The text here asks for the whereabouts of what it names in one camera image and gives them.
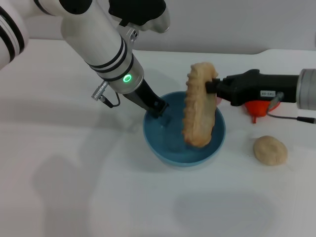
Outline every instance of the blue bowl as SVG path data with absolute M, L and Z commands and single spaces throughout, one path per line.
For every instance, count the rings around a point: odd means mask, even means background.
M 181 133 L 185 92 L 173 92 L 162 98 L 169 104 L 163 116 L 154 118 L 147 112 L 143 123 L 145 139 L 155 155 L 165 163 L 180 167 L 195 166 L 215 156 L 224 143 L 226 133 L 219 109 L 215 112 L 212 140 L 199 149 L 186 144 Z

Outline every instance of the green indicator light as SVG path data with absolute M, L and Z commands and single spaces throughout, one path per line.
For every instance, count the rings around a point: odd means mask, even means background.
M 130 75 L 130 74 L 127 74 L 126 76 L 124 76 L 124 78 L 123 78 L 123 82 L 129 82 L 129 81 L 131 81 L 132 80 L 132 75 Z

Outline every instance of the white wall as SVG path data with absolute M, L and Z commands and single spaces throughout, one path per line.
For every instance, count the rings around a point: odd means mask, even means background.
M 171 27 L 141 33 L 143 50 L 258 53 L 269 48 L 316 48 L 315 0 L 165 0 Z M 99 0 L 105 12 L 108 0 Z M 29 19 L 33 38 L 61 39 L 61 19 Z

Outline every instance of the sticker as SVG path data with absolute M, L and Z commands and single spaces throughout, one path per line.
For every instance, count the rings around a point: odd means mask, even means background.
M 276 92 L 274 90 L 261 90 L 260 96 L 261 97 L 275 97 Z

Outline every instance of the flattened dough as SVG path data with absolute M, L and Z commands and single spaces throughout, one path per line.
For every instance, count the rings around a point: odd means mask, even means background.
M 197 63 L 188 74 L 182 133 L 186 143 L 202 148 L 211 141 L 215 124 L 216 94 L 207 94 L 205 83 L 218 76 L 211 63 Z
M 256 158 L 265 165 L 279 165 L 287 161 L 287 148 L 278 139 L 271 136 L 258 138 L 253 151 Z

